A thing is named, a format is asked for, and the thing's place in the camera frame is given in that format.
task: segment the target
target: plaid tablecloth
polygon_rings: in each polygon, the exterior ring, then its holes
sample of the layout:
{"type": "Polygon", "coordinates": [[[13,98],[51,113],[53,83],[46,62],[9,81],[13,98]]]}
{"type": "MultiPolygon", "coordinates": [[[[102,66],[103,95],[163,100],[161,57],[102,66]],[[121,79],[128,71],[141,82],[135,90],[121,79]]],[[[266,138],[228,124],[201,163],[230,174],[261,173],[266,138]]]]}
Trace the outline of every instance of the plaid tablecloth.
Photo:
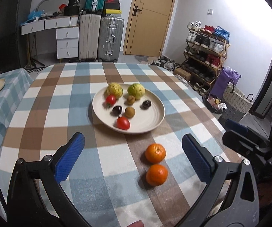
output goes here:
{"type": "Polygon", "coordinates": [[[16,108],[33,79],[24,69],[17,69],[0,74],[5,79],[5,86],[0,91],[0,146],[16,108]]]}
{"type": "MultiPolygon", "coordinates": [[[[126,63],[67,63],[38,75],[18,106],[0,153],[0,185],[7,196],[18,158],[26,161],[54,154],[75,132],[85,135],[85,148],[61,186],[83,217],[94,227],[125,227],[142,220],[145,226],[174,226],[196,201],[205,184],[185,156],[181,139],[191,133],[213,155],[238,161],[223,146],[223,127],[192,91],[169,71],[126,63]],[[165,106],[165,119],[142,135],[123,135],[103,125],[92,111],[96,92],[108,83],[139,82],[165,106]],[[161,162],[167,181],[150,188],[145,181],[148,145],[162,144],[161,162]]],[[[50,213],[55,211],[40,184],[50,213]]]]}

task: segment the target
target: silver suitcase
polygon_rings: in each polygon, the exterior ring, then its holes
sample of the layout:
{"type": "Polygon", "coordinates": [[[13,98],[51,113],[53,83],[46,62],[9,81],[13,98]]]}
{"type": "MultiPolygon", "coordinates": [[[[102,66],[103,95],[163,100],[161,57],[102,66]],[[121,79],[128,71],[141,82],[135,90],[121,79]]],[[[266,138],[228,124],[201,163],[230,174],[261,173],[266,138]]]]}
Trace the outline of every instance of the silver suitcase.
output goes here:
{"type": "Polygon", "coordinates": [[[98,59],[102,61],[118,61],[124,19],[103,17],[100,23],[98,59]]]}
{"type": "Polygon", "coordinates": [[[81,15],[79,26],[80,60],[96,59],[101,16],[97,14],[81,15]]]}

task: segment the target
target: white desk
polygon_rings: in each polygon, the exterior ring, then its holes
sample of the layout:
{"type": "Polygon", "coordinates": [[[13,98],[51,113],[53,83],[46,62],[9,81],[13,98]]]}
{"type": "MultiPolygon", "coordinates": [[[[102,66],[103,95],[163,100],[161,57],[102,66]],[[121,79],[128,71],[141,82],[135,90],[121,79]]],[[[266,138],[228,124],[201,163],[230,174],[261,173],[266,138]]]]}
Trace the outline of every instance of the white desk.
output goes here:
{"type": "Polygon", "coordinates": [[[38,20],[21,26],[21,34],[28,35],[37,31],[57,29],[57,58],[78,57],[79,26],[77,21],[78,16],[38,20]]]}

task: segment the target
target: wooden door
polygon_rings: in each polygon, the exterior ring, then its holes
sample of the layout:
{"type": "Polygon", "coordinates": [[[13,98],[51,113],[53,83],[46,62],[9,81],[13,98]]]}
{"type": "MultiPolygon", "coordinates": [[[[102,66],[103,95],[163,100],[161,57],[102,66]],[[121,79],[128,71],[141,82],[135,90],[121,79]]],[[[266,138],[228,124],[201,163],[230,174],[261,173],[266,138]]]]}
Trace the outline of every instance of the wooden door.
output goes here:
{"type": "Polygon", "coordinates": [[[173,0],[135,0],[125,54],[158,57],[173,0]]]}

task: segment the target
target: metal screw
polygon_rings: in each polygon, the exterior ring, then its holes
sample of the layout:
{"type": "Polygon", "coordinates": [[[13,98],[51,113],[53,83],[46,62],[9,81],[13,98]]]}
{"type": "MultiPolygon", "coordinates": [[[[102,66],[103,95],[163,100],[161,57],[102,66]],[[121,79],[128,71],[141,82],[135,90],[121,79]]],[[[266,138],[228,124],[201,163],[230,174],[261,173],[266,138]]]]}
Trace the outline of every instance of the metal screw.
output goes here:
{"type": "Polygon", "coordinates": [[[52,156],[51,155],[46,155],[45,157],[43,157],[43,159],[45,161],[50,161],[52,159],[52,156]]]}
{"type": "Polygon", "coordinates": [[[215,156],[215,161],[222,162],[223,158],[221,156],[215,156]]]}
{"type": "Polygon", "coordinates": [[[246,164],[247,166],[250,164],[250,161],[248,159],[244,159],[243,163],[246,164]]]}
{"type": "Polygon", "coordinates": [[[23,159],[18,159],[17,161],[16,161],[16,163],[19,165],[19,164],[21,164],[23,162],[23,159]]]}

